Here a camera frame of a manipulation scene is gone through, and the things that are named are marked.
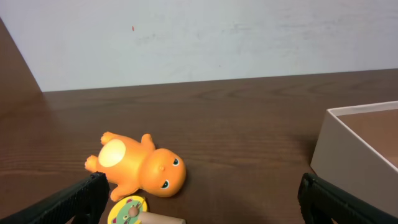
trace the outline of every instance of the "yellow disc toy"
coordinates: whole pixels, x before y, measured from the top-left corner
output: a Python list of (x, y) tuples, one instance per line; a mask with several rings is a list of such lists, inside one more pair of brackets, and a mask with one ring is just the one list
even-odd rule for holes
[(148, 211), (145, 198), (135, 195), (128, 196), (114, 205), (108, 215), (108, 224), (140, 224), (137, 216), (131, 213), (132, 207), (136, 207), (140, 212)]

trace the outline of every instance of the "toy's belly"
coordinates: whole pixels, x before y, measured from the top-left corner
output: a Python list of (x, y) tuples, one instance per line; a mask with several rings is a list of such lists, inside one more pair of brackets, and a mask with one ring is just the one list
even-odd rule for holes
[(103, 167), (112, 167), (123, 160), (126, 145), (118, 139), (110, 140), (98, 155), (98, 162)]

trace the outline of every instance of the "toy's arm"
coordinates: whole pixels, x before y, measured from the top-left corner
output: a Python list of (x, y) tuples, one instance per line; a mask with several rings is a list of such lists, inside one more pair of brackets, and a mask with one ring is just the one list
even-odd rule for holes
[(146, 148), (149, 149), (151, 151), (155, 150), (155, 144), (152, 140), (152, 137), (150, 136), (150, 134), (145, 134), (142, 136), (141, 138), (141, 144)]
[(108, 143), (110, 140), (112, 140), (113, 138), (115, 138), (116, 136), (118, 136), (117, 134), (113, 134), (109, 131), (105, 132), (102, 137), (101, 137), (101, 144), (102, 145), (106, 145), (106, 143)]
[(85, 162), (85, 168), (86, 170), (90, 172), (97, 172), (97, 162), (98, 162), (98, 157), (96, 156), (89, 156)]

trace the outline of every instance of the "dark brown table surface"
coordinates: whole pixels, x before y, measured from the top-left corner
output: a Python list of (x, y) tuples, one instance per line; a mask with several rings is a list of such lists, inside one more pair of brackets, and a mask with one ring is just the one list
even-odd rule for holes
[(398, 70), (381, 70), (44, 93), (0, 118), (0, 218), (88, 176), (86, 158), (111, 131), (151, 133), (185, 161), (179, 194), (137, 193), (154, 213), (303, 223), (297, 190), (325, 110), (398, 100), (397, 86)]

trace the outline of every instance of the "toy's foot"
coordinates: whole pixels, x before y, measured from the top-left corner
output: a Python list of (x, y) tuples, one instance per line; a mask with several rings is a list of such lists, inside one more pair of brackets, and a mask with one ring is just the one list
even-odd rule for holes
[(117, 202), (118, 200), (124, 198), (127, 195), (131, 195), (137, 190), (138, 187), (135, 187), (134, 184), (119, 185), (112, 191), (111, 200)]
[(85, 168), (86, 170), (90, 171), (90, 172), (97, 172), (97, 160), (98, 158), (96, 156), (89, 156), (87, 158), (87, 161), (85, 162)]
[(102, 137), (101, 137), (101, 144), (105, 145), (106, 143), (108, 143), (110, 140), (112, 140), (112, 138), (115, 138), (117, 136), (117, 134), (113, 134), (109, 131), (105, 132)]
[(120, 199), (122, 199), (123, 198), (123, 196), (121, 196), (121, 195), (116, 195), (115, 193), (114, 193), (114, 191), (112, 191), (112, 193), (111, 193), (111, 200), (112, 201), (114, 201), (114, 202), (118, 202)]
[(152, 141), (152, 137), (150, 134), (145, 134), (141, 138), (141, 144), (143, 144), (146, 148), (150, 149), (151, 151), (155, 150), (155, 144)]

